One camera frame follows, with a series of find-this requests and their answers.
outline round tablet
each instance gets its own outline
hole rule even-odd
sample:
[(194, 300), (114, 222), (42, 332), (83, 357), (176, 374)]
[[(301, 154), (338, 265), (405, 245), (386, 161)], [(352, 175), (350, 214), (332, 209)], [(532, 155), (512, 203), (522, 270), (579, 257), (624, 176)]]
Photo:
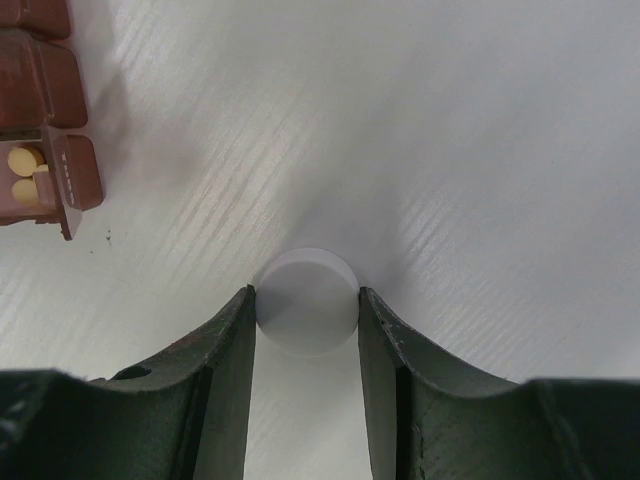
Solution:
[(35, 148), (16, 147), (9, 152), (8, 161), (13, 173), (21, 177), (30, 177), (35, 169), (44, 163), (44, 158)]
[(282, 349), (319, 356), (344, 343), (358, 324), (358, 280), (340, 257), (317, 248), (278, 257), (256, 296), (258, 325)]
[(25, 207), (35, 207), (38, 205), (38, 189), (36, 183), (31, 179), (18, 180), (11, 188), (13, 198)]

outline white table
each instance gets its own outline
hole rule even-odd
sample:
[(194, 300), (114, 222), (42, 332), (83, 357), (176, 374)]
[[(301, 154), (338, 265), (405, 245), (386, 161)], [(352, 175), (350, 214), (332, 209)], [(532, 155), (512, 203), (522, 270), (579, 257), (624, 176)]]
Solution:
[[(495, 374), (640, 374), (637, 1), (71, 3), (108, 196), (0, 231), (0, 367), (109, 377), (313, 246)], [(370, 478), (355, 338), (259, 335), (246, 478)]]

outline white bottle cap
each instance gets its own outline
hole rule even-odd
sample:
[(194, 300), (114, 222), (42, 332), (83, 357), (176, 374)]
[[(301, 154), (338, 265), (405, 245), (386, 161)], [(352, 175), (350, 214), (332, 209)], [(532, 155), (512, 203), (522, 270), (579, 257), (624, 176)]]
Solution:
[(300, 248), (278, 257), (257, 289), (258, 325), (283, 350), (319, 356), (334, 350), (358, 324), (358, 280), (340, 257)]

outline black metal bracket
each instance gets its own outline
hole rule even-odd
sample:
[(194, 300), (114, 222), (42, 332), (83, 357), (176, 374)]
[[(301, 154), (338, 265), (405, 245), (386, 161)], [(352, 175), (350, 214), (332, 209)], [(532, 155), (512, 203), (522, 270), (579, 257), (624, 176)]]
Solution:
[[(0, 479), (241, 479), (255, 325), (249, 286), (109, 381), (0, 373)], [(640, 479), (637, 383), (515, 385), (366, 288), (358, 336), (374, 480)]]

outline white disc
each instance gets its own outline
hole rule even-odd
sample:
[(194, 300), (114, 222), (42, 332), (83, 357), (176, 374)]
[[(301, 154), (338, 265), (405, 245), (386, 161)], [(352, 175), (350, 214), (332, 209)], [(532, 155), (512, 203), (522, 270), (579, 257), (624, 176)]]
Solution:
[(340, 257), (300, 248), (278, 257), (262, 276), (260, 329), (282, 349), (318, 356), (344, 343), (358, 324), (358, 280)]

